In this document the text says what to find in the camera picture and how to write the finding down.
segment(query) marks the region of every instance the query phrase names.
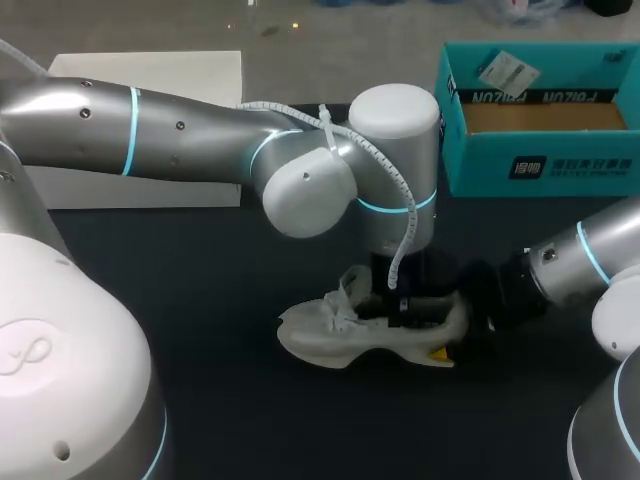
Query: floor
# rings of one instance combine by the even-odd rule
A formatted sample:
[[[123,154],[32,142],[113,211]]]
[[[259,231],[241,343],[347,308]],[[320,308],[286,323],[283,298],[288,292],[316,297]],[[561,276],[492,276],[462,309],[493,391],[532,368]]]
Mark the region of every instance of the floor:
[[[530,28],[496,27],[474,1],[489,0],[341,9],[311,0],[0,0],[0,37],[45,66],[58,53],[241,50],[244,99],[285,103],[348,102],[386,82],[431,87],[446,41],[640,38],[638,2],[616,18],[578,7]],[[23,74],[0,59],[0,77]]]

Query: white spiral cable wrap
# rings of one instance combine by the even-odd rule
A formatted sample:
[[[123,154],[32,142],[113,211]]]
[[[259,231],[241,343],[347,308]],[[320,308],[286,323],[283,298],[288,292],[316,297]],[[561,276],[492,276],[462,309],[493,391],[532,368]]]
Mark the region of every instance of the white spiral cable wrap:
[[[322,129],[324,127],[322,121],[318,120],[317,118],[313,118],[310,115],[302,113],[294,108],[289,107],[288,105],[283,105],[281,103],[249,102],[238,105],[236,108],[241,110],[271,110],[293,117],[296,120],[300,120],[301,122],[304,122],[318,129]],[[391,163],[391,161],[380,150],[376,148],[374,144],[372,144],[362,135],[359,135],[358,133],[346,127],[332,124],[331,130],[336,135],[348,138],[363,150],[365,150],[367,153],[369,153],[376,160],[376,162],[378,162],[378,164],[389,174],[393,182],[400,190],[400,193],[402,193],[402,196],[405,200],[409,216],[407,229],[404,233],[402,241],[400,242],[400,245],[398,246],[398,250],[393,257],[393,260],[391,261],[391,266],[389,267],[389,276],[387,278],[387,286],[390,290],[395,290],[398,285],[398,269],[400,268],[400,262],[402,262],[402,259],[409,251],[411,243],[413,243],[416,229],[418,228],[418,212],[416,210],[416,202],[413,198],[413,194],[411,193],[409,184],[402,177],[402,174],[393,165],[393,163]]]
[[[38,77],[46,77],[49,75],[43,67],[38,65],[35,60],[29,58],[13,45],[5,42],[0,38],[0,51],[6,53],[18,63],[22,64],[27,70],[30,70]]]

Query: black table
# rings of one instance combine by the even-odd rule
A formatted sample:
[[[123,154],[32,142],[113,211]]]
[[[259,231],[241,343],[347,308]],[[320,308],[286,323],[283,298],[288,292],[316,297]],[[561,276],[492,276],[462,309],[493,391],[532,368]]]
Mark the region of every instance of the black table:
[[[461,264],[499,263],[612,201],[453,199],[441,182],[434,245]],[[569,478],[569,424],[614,365],[592,337],[592,305],[499,333],[491,356],[452,370],[382,351],[324,370],[284,351],[277,317],[366,262],[357,211],[301,241],[251,195],[243,204],[53,213],[149,338],[179,480]]]

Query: end effector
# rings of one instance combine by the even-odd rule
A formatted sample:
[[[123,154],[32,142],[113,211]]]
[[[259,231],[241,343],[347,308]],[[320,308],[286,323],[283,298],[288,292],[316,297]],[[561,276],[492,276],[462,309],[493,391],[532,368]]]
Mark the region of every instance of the end effector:
[[[632,318],[640,308],[640,197],[515,255],[486,288],[493,293],[468,290],[498,328],[539,317],[550,305],[567,307],[602,295],[593,312],[594,335],[611,356],[626,358],[640,346]]]

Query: cardboard box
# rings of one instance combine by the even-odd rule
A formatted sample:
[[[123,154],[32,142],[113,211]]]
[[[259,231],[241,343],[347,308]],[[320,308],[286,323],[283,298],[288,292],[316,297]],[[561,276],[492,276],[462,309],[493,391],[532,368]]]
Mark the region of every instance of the cardboard box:
[[[436,98],[452,194],[639,194],[639,47],[445,45]]]

